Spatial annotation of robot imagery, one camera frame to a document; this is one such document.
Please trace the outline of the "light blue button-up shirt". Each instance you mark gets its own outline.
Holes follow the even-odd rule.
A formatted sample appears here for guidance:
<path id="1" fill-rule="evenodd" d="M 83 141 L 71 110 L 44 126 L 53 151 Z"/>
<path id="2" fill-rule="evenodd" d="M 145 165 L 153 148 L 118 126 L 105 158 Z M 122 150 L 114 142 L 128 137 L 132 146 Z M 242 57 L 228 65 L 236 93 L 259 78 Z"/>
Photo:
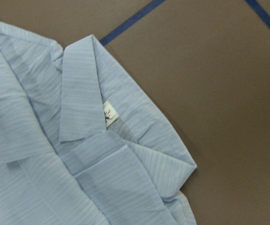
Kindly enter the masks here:
<path id="1" fill-rule="evenodd" d="M 0 22 L 0 225 L 194 225 L 196 166 L 94 35 Z"/>

